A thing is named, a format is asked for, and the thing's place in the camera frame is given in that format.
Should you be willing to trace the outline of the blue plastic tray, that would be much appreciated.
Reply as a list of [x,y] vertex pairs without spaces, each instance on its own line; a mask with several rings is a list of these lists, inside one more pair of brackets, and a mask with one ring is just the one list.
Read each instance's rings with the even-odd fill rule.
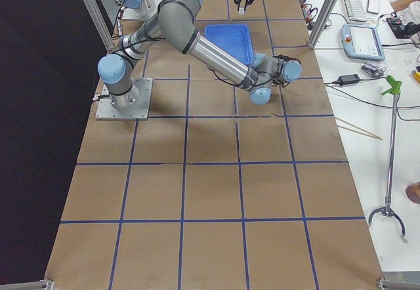
[[204,36],[246,66],[253,61],[253,46],[247,24],[211,24],[204,28]]

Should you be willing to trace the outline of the white keyboard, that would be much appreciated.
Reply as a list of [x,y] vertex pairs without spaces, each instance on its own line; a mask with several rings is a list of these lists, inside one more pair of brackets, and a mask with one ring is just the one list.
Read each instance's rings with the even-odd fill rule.
[[365,24],[373,18],[368,16],[365,12],[364,4],[362,0],[343,0],[346,9],[346,17],[349,22],[355,22],[356,24]]

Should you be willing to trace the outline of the blue teach pendant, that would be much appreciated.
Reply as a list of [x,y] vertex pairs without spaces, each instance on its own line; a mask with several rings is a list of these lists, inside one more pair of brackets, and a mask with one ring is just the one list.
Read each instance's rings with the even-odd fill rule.
[[344,24],[341,28],[341,43],[349,58],[376,62],[385,59],[379,34],[374,27]]

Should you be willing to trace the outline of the black power adapter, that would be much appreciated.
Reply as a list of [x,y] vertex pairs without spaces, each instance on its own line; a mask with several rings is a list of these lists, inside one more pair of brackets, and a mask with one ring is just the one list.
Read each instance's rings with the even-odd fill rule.
[[341,75],[337,79],[337,83],[342,87],[345,85],[353,85],[360,82],[360,77],[357,74]]

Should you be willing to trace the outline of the wooden chopstick pair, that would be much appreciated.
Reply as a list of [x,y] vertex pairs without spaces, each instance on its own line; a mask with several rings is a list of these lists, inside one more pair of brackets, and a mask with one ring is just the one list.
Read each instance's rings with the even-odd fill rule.
[[363,136],[367,136],[369,138],[373,138],[376,140],[383,140],[383,138],[379,135],[376,135],[366,129],[363,129],[355,124],[352,124],[348,121],[345,121],[344,119],[340,119],[338,117],[335,117],[335,120],[337,122],[337,127],[344,129],[344,130],[348,130],[351,131],[353,133],[359,134],[359,135],[363,135]]

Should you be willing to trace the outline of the brown paper table cover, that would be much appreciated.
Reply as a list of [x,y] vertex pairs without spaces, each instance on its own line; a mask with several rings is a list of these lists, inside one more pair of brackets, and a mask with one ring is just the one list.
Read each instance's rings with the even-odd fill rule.
[[300,59],[270,102],[168,43],[146,121],[90,113],[45,273],[56,289],[375,289],[381,275],[297,0],[203,0],[197,27],[245,23]]

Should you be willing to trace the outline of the aluminium frame post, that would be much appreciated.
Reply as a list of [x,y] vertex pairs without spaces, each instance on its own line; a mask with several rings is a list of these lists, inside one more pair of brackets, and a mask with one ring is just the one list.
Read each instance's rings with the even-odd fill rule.
[[321,10],[318,13],[318,19],[315,22],[315,25],[311,31],[309,40],[308,40],[308,48],[313,50],[318,40],[325,30],[325,26],[327,23],[327,19],[329,18],[333,7],[335,6],[337,0],[324,0],[324,3],[321,7]]

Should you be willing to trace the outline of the green handled reacher grabber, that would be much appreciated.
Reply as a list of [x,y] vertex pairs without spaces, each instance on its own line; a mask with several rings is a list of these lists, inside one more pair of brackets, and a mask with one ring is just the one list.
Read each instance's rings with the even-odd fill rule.
[[395,211],[392,210],[392,182],[393,182],[393,168],[394,168],[394,150],[395,150],[395,141],[396,141],[396,118],[398,115],[398,101],[400,99],[401,86],[402,82],[396,80],[392,75],[386,76],[386,81],[390,85],[390,88],[382,92],[382,95],[391,94],[392,95],[392,115],[391,115],[391,125],[390,125],[390,141],[389,141],[389,160],[388,160],[388,172],[387,172],[387,189],[385,195],[385,203],[382,207],[378,207],[369,214],[368,216],[368,226],[371,226],[373,218],[376,214],[381,214],[387,218],[395,218],[401,229],[400,239],[403,243],[407,243],[406,239],[406,227],[403,220],[397,215]]

